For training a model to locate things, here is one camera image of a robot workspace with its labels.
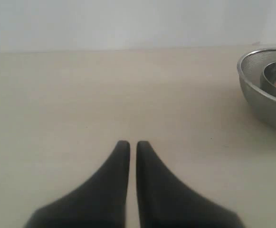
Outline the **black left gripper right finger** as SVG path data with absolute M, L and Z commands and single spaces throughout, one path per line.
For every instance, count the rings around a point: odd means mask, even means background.
M 239 216 L 179 180 L 148 141 L 136 147 L 136 191 L 142 228 L 243 228 Z

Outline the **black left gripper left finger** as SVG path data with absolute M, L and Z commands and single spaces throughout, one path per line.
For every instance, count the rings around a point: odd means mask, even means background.
M 118 141 L 103 165 L 82 185 L 36 210 L 27 228 L 124 228 L 130 144 Z

